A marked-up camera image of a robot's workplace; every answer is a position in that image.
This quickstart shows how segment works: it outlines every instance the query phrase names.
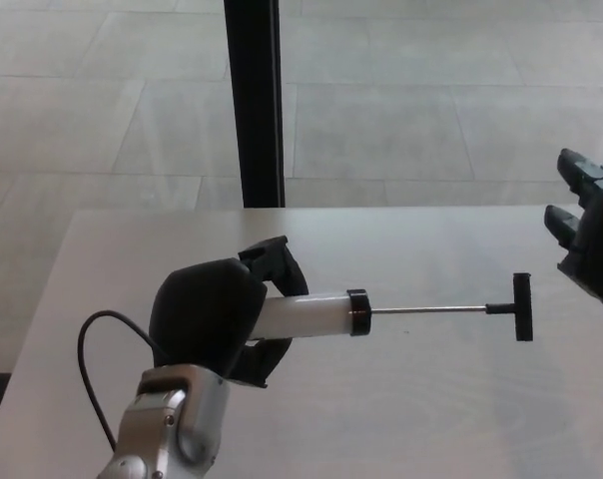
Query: white syringe barrel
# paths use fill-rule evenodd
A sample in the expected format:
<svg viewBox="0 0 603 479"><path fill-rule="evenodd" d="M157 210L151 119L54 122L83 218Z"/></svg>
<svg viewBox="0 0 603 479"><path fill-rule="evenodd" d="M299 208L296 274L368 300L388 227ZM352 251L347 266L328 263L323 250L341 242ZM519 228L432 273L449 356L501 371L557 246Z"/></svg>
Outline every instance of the white syringe barrel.
<svg viewBox="0 0 603 479"><path fill-rule="evenodd" d="M363 289L266 299L251 339L370 333L371 309Z"/></svg>

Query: black pole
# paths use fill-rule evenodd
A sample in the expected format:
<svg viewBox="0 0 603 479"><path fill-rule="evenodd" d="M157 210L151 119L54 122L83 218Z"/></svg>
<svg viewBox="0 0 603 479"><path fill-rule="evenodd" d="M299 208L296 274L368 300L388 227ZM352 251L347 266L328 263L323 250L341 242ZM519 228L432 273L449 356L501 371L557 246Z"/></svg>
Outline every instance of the black pole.
<svg viewBox="0 0 603 479"><path fill-rule="evenodd" d="M279 0L224 0L245 208L283 208Z"/></svg>

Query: robotic hand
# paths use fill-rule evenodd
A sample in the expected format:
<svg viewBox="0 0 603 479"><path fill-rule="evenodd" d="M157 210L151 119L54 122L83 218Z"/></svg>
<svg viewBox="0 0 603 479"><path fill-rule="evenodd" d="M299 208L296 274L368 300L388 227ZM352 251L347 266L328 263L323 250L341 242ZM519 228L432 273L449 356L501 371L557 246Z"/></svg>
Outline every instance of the robotic hand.
<svg viewBox="0 0 603 479"><path fill-rule="evenodd" d="M124 413L101 479L193 479L217 457L229 381L266 387L292 338L367 335L373 314L474 311L514 314L516 338L532 340L530 275L514 276L514 302L372 309L365 290L308 294L286 237L169 275L153 305L155 369ZM284 297L266 299L271 281ZM247 341L257 344L248 346Z"/></svg>
<svg viewBox="0 0 603 479"><path fill-rule="evenodd" d="M560 208L546 208L546 227L568 250L559 269L603 303L603 167L563 150L557 169L584 209L579 220Z"/></svg>

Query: tile floor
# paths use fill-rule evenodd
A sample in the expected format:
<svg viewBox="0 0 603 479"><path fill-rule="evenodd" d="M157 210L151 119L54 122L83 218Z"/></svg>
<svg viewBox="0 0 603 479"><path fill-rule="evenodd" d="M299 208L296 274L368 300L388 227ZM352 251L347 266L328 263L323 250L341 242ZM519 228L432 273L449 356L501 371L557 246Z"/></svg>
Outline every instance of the tile floor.
<svg viewBox="0 0 603 479"><path fill-rule="evenodd" d="M572 200L603 0L281 0L291 207ZM0 370L82 208L241 206L222 0L0 0Z"/></svg>

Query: black cable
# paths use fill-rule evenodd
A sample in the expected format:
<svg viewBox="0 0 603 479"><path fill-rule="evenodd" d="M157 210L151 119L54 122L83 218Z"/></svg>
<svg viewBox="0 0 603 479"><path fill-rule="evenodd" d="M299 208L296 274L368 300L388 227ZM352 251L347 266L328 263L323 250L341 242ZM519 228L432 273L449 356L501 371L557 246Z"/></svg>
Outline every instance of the black cable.
<svg viewBox="0 0 603 479"><path fill-rule="evenodd" d="M124 324L126 324L131 329L133 329L133 331L138 336L140 336L142 339L144 339L144 341L151 347L151 349L153 349L154 352L162 354L167 361L169 360L169 356L166 352L164 352L164 350L159 346L159 344L157 342L155 342L153 339L151 339L149 337L149 335L146 332L144 332L144 330L142 328L140 328L140 326L138 326L135 322L133 322L133 320L131 320L130 318L128 318L121 312L112 311L109 309L104 309L102 311L94 312L87 318L86 321L84 321L84 324L82 324L82 328L80 329L80 334L78 335L78 366L80 367L80 374L82 375L82 382L84 382L84 387L86 388L86 393L89 396L89 400L91 401L91 405L93 406L93 409L95 409L95 414L98 416L100 425L102 426L102 429L104 429L104 434L106 435L106 438L108 439L109 444L111 445L111 449L113 451L115 451L115 445L116 445L115 436L113 436L113 432L111 431L111 428L109 427L109 423L107 422L106 417L104 416L102 407L100 406L100 403L98 402L97 397L95 397L95 391L93 390L93 386L91 385L91 380L89 379L89 374L86 371L86 363L84 361L84 340L86 337L86 331L89 329L91 324L93 324L93 322L100 317L113 317L115 319L122 321Z"/></svg>

